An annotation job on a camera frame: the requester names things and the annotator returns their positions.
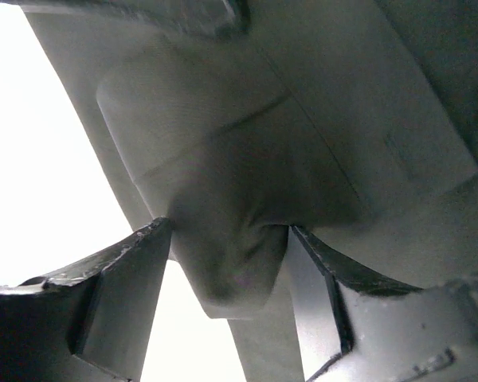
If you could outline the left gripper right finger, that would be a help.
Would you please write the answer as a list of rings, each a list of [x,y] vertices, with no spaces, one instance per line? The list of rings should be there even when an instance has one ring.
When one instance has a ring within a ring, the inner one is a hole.
[[[478,273],[421,289],[288,234],[307,381],[478,381]]]

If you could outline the black long sleeve shirt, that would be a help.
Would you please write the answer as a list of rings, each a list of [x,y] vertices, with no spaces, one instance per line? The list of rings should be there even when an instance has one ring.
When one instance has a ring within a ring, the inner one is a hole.
[[[229,323],[249,381],[301,381],[291,226],[385,276],[478,272],[478,1],[28,1],[133,228]]]

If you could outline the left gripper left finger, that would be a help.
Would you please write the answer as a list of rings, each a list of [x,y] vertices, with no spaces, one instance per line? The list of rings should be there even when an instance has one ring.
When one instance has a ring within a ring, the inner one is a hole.
[[[137,381],[170,249],[158,218],[82,260],[0,286],[0,381]]]

